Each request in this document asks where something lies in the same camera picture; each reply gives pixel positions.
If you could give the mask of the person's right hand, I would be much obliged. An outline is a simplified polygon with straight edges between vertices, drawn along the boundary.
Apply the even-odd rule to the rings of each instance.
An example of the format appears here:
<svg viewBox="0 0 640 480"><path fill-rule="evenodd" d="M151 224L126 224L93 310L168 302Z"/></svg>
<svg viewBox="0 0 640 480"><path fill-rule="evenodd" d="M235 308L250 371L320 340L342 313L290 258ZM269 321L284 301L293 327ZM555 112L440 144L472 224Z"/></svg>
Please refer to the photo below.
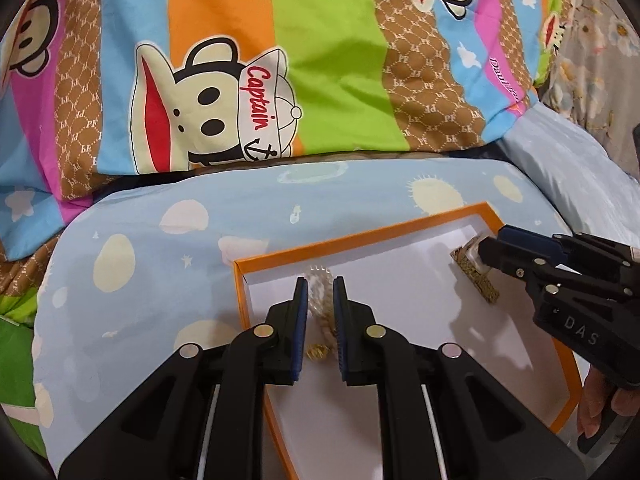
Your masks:
<svg viewBox="0 0 640 480"><path fill-rule="evenodd" d="M593 437L601 426L603 410L606 406L623 417L634 417L640 406L638 390L617 389L608 400L610 387L605 376L594 366L590 366L589 373L582 387L577 410L577 432L586 438Z"/></svg>

